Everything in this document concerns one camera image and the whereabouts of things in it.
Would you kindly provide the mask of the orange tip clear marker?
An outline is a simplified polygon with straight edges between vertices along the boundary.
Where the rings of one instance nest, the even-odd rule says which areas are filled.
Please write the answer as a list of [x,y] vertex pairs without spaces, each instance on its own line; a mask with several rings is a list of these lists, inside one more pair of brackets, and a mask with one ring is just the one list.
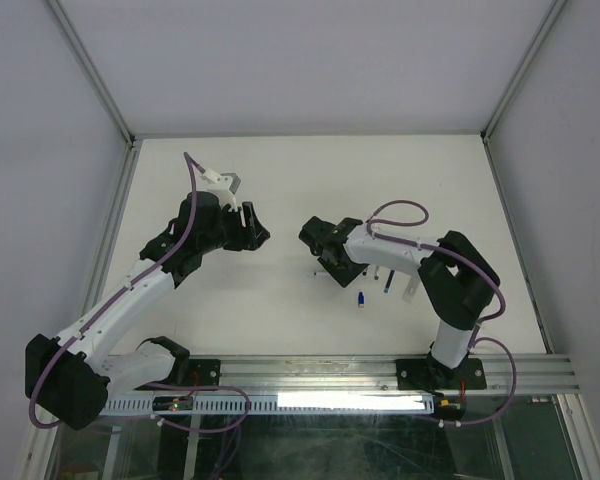
[[402,300],[406,303],[411,303],[416,295],[416,292],[420,286],[420,279],[417,275],[410,276],[408,284],[402,295]]

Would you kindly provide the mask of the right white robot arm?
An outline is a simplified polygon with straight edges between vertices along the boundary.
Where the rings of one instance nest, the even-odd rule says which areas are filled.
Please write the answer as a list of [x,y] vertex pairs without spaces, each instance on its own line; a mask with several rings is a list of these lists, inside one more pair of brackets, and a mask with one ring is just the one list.
[[383,233],[366,222],[345,218],[332,224],[316,216],[299,240],[337,284],[345,288],[370,266],[412,278],[424,287],[440,324],[430,349],[428,378],[449,387],[463,374],[462,362],[475,339],[484,309],[503,300],[500,279],[463,234],[450,230],[439,239]]

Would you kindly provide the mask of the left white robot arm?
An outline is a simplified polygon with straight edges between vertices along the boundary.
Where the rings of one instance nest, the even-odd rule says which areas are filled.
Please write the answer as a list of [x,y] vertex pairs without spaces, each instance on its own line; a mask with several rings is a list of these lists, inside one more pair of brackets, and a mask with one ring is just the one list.
[[189,350],[165,336],[146,339],[128,354],[115,355],[112,349],[144,310],[201,267],[206,254],[256,251],[269,237],[252,203],[233,208],[210,192],[188,194],[115,291],[54,337],[38,334],[27,344],[31,423],[46,426],[36,415],[43,408],[56,423],[80,430],[108,401],[139,387],[159,381],[172,389],[190,384]]

